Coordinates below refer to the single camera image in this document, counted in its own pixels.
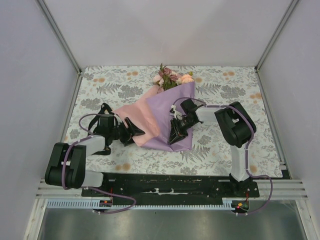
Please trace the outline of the black ribbon with gold text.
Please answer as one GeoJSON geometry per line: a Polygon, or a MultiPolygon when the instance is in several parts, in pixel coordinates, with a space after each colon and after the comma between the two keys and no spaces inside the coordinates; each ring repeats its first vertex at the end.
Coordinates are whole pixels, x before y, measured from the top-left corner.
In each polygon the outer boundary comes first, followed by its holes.
{"type": "Polygon", "coordinates": [[[92,131],[94,136],[104,137],[105,144],[104,148],[101,151],[94,153],[95,155],[108,156],[111,154],[110,145],[113,141],[119,139],[119,130],[118,130],[118,120],[115,117],[115,114],[112,112],[111,107],[103,103],[100,107],[98,114],[91,120],[88,126],[90,131],[94,124],[97,123],[97,126],[92,131]]]}

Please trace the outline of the dark pink fake flower stem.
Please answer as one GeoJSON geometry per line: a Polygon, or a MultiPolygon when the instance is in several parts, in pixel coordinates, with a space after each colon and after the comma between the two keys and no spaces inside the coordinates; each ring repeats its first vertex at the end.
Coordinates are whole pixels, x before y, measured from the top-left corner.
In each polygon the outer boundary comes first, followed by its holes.
{"type": "Polygon", "coordinates": [[[176,73],[173,73],[173,71],[169,67],[163,65],[162,63],[159,66],[158,75],[160,77],[160,80],[158,80],[156,83],[164,91],[177,87],[181,84],[179,83],[178,75],[176,73]]]}

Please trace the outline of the cream rose fake flower stem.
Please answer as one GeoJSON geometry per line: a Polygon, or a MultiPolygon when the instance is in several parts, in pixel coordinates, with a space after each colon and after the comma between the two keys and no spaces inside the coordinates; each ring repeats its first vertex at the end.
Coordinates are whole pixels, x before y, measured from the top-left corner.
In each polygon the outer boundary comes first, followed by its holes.
{"type": "Polygon", "coordinates": [[[179,78],[180,84],[187,84],[187,83],[192,83],[194,82],[193,76],[189,73],[182,75],[179,78]]]}

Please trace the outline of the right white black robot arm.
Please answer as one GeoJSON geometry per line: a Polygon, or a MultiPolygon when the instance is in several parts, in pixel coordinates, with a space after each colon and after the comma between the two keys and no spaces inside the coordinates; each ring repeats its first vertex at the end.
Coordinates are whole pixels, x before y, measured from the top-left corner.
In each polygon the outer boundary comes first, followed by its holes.
{"type": "Polygon", "coordinates": [[[257,131],[256,125],[240,102],[229,105],[207,105],[205,102],[180,97],[171,105],[170,133],[167,143],[175,144],[188,137],[188,130],[198,123],[217,123],[231,149],[229,191],[242,196],[253,179],[249,172],[249,145],[257,131]]]}

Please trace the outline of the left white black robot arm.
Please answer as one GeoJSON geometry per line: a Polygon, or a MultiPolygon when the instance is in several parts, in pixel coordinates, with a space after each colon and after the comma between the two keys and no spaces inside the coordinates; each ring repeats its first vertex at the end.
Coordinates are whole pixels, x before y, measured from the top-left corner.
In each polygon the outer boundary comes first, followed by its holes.
{"type": "Polygon", "coordinates": [[[134,143],[133,137],[142,136],[145,132],[128,117],[121,120],[117,115],[101,113],[91,113],[90,116],[94,118],[88,128],[84,128],[87,137],[71,144],[54,144],[44,179],[46,184],[64,189],[92,187],[97,195],[103,197],[110,192],[110,184],[103,180],[103,173],[86,170],[87,157],[108,156],[113,141],[120,141],[126,147],[134,143]]]}

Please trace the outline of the floral patterned table mat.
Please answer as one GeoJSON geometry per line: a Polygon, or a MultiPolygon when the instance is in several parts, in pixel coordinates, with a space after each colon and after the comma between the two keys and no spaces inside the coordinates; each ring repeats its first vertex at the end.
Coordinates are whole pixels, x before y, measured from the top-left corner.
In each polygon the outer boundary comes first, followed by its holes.
{"type": "MultiPolygon", "coordinates": [[[[172,69],[180,74],[192,73],[195,97],[209,105],[240,102],[257,129],[249,146],[251,174],[283,176],[253,67],[173,66],[172,69]]],[[[73,143],[87,135],[88,124],[103,103],[115,110],[137,101],[152,87],[158,70],[158,66],[85,68],[65,142],[73,143]]],[[[226,176],[231,166],[230,147],[219,127],[209,122],[194,127],[190,151],[166,152],[135,144],[123,146],[114,141],[110,155],[93,155],[86,160],[86,168],[91,171],[131,174],[226,176]]]]}

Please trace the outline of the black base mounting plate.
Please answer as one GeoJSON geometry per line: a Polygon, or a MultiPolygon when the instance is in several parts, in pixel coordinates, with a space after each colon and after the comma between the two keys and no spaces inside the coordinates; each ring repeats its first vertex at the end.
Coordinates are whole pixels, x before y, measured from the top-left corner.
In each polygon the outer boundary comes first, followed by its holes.
{"type": "Polygon", "coordinates": [[[258,184],[253,180],[249,189],[237,190],[229,176],[192,176],[104,173],[100,191],[82,190],[83,197],[103,197],[103,192],[116,194],[118,204],[173,203],[173,204],[219,204],[223,198],[258,198],[258,184]]]}

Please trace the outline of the aluminium frame rail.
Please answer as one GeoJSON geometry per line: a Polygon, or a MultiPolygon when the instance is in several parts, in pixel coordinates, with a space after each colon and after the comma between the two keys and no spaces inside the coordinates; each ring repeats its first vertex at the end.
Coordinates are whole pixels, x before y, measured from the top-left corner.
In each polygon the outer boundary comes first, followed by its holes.
{"type": "MultiPolygon", "coordinates": [[[[272,191],[271,200],[306,200],[307,191],[301,180],[297,179],[274,179],[273,187],[268,180],[256,179],[259,197],[250,197],[250,200],[267,200],[272,191]]],[[[82,196],[81,189],[64,190],[60,186],[47,185],[40,181],[35,197],[37,199],[90,199],[90,196],[82,196]]]]}

